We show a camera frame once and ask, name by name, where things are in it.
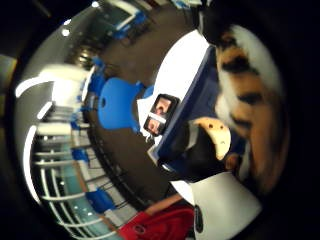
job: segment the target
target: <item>phone screen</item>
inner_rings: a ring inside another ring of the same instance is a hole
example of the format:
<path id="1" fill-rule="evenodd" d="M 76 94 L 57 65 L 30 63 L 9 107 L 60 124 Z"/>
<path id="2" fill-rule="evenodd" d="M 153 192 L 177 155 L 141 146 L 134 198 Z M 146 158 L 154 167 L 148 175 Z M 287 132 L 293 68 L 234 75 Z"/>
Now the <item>phone screen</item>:
<path id="1" fill-rule="evenodd" d="M 179 99 L 176 97 L 159 94 L 149 112 L 148 118 L 144 124 L 144 129 L 153 136 L 163 134 L 178 102 Z"/>

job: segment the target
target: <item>chair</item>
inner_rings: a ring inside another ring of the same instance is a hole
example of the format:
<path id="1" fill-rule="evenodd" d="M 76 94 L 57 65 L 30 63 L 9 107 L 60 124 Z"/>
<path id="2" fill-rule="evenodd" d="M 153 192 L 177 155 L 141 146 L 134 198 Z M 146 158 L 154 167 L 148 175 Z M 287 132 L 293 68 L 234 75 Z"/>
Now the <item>chair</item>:
<path id="1" fill-rule="evenodd" d="M 101 89 L 106 81 L 104 78 L 104 70 L 105 70 L 105 64 L 104 62 L 98 58 L 94 57 L 92 59 L 94 65 L 96 66 L 95 72 L 91 76 L 91 81 L 88 86 L 88 92 L 93 92 L 97 96 L 100 96 Z"/>
<path id="2" fill-rule="evenodd" d="M 133 116 L 132 104 L 145 86 L 141 82 L 128 83 L 119 78 L 110 78 L 104 85 L 98 101 L 98 119 L 105 129 L 132 128 L 140 130 Z"/>
<path id="3" fill-rule="evenodd" d="M 71 150 L 72 158 L 76 161 L 83 160 L 86 163 L 89 163 L 89 156 L 85 149 L 74 148 Z"/>
<path id="4" fill-rule="evenodd" d="M 86 198 L 97 213 L 101 214 L 109 209 L 116 209 L 109 194 L 99 188 L 94 192 L 86 192 Z"/>
<path id="5" fill-rule="evenodd" d="M 154 85 L 147 87 L 143 93 L 142 98 L 150 97 L 153 94 L 153 90 L 154 90 Z"/>

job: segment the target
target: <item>brown floor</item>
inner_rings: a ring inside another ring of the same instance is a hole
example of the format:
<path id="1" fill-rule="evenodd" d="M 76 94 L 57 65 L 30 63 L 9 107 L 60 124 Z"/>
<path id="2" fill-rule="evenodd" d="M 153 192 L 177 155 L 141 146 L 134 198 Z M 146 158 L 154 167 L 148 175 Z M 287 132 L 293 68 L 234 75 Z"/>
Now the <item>brown floor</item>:
<path id="1" fill-rule="evenodd" d="M 101 58 L 117 66 L 117 76 L 130 82 L 141 81 L 145 85 L 154 82 L 157 70 L 170 47 L 184 34 L 192 30 L 190 19 L 172 5 L 160 10 L 152 10 L 150 17 L 155 23 L 150 29 L 137 37 L 134 44 L 124 46 L 119 41 L 111 43 L 101 54 Z M 105 130 L 97 127 L 98 137 L 103 139 L 104 147 L 112 152 L 115 161 L 128 174 L 125 180 L 136 191 L 151 202 L 162 199 L 169 187 L 173 174 L 157 168 L 149 159 L 142 135 L 130 129 Z"/>

